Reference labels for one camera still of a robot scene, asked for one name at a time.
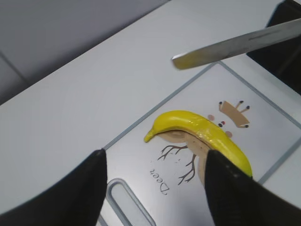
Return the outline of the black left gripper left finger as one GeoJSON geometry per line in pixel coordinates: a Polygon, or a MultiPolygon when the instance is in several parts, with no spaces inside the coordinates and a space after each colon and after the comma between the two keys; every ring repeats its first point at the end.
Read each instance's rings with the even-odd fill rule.
{"type": "Polygon", "coordinates": [[[2,226],[95,226],[106,196],[106,152],[93,151],[46,191],[0,216],[2,226]]]}

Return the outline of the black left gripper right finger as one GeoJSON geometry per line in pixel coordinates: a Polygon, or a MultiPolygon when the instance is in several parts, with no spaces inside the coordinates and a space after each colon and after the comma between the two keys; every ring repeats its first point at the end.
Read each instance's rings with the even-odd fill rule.
{"type": "Polygon", "coordinates": [[[210,150],[206,159],[205,191],[217,226],[299,226],[301,210],[273,194],[210,150]]]}

